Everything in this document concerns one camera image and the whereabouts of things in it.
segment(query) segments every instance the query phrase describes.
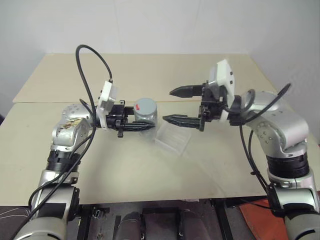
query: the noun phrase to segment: black motor joint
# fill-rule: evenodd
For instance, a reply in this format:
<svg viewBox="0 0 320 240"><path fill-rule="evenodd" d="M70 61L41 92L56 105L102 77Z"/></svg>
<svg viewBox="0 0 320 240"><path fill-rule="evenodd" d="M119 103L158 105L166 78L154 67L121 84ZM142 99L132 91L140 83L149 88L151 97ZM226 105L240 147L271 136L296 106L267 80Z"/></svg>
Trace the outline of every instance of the black motor joint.
<svg viewBox="0 0 320 240"><path fill-rule="evenodd" d="M266 156L269 171L279 178L301 178L309 173L307 153L296 157L277 158Z"/></svg>
<svg viewBox="0 0 320 240"><path fill-rule="evenodd" d="M49 171L68 171L78 160L80 154L74 153L71 158L69 159L70 152L66 151L59 151L59 150L51 150L49 153L49 157L47 159L46 170ZM78 171L78 166L75 167L72 172Z"/></svg>

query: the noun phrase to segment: white wall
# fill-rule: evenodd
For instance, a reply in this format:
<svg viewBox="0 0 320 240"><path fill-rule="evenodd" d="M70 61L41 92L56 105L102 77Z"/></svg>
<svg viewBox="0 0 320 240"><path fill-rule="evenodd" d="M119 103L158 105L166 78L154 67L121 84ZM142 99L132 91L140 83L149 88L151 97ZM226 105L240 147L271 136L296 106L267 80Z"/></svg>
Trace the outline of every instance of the white wall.
<svg viewBox="0 0 320 240"><path fill-rule="evenodd" d="M320 140L319 0L5 0L0 113L44 53L249 53Z"/></svg>

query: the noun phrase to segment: beige table surface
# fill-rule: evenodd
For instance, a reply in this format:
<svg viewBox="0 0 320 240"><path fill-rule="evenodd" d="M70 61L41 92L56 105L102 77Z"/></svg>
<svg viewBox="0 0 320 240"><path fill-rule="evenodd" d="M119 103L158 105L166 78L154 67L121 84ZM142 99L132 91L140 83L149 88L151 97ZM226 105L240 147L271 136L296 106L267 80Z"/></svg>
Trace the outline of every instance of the beige table surface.
<svg viewBox="0 0 320 240"><path fill-rule="evenodd" d="M118 87L118 100L136 101L149 97L158 101L187 101L170 96L182 85L202 84L211 67L227 59L235 76L235 92L248 89L274 90L270 82L246 54L103 54ZM93 97L97 100L109 76L100 60L90 53L80 57ZM87 99L74 54L48 54L39 63L15 103L78 102Z"/></svg>
<svg viewBox="0 0 320 240"><path fill-rule="evenodd" d="M51 132L67 103L16 103L0 127L0 206L23 206L37 187L50 151ZM158 119L195 116L198 102L159 102ZM248 137L249 129L244 128ZM79 167L81 204L263 195L245 158L238 127L206 123L178 157L139 134L99 129ZM256 137L253 156L262 175L267 161ZM320 151L308 138L309 164L320 189Z"/></svg>

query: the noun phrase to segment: transparent plastic box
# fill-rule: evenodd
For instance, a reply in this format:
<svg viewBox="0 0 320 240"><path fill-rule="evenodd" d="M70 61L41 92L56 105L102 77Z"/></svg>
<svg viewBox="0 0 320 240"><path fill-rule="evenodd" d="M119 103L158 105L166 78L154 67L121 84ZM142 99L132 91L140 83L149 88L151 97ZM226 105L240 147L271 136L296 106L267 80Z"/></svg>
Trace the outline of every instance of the transparent plastic box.
<svg viewBox="0 0 320 240"><path fill-rule="evenodd" d="M155 144L169 152L182 155L191 138L191 130L164 121L156 132Z"/></svg>

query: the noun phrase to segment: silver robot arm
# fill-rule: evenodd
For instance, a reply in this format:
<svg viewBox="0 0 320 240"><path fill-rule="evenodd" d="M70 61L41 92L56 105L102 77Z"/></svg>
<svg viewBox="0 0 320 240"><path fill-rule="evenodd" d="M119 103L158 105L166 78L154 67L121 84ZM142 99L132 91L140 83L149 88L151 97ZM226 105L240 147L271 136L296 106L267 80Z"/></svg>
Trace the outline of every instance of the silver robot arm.
<svg viewBox="0 0 320 240"><path fill-rule="evenodd" d="M234 91L233 71L223 60L210 71L207 82L181 86L170 92L180 98L201 96L198 117L174 114L163 119L200 131L204 130L205 122L212 120L250 127L266 155L270 180L266 192L272 213L284 218L290 240L319 240L320 203L313 171L308 164L306 121L281 100L264 111L277 97L273 93L256 93L251 89L239 96Z"/></svg>
<svg viewBox="0 0 320 240"><path fill-rule="evenodd" d="M275 97L269 92L257 92L244 117L261 111ZM242 103L248 103L246 97L242 99ZM306 121L280 100L246 125L257 135L266 155L269 204L278 210L273 211L274 215L284 218L289 239L320 239L320 202L308 164Z"/></svg>
<svg viewBox="0 0 320 240"><path fill-rule="evenodd" d="M39 186L56 179L61 173L70 169L80 156L85 144L80 146L70 159L69 155L89 135L93 124L89 112L82 104L72 104L63 110L60 122L52 131L50 154L46 169L42 171ZM31 210L41 203L63 176L64 174L34 195ZM14 239L67 239L67 223L74 219L79 205L80 190L74 186L78 177L78 167L76 167L63 185L36 212L31 221L24 225Z"/></svg>

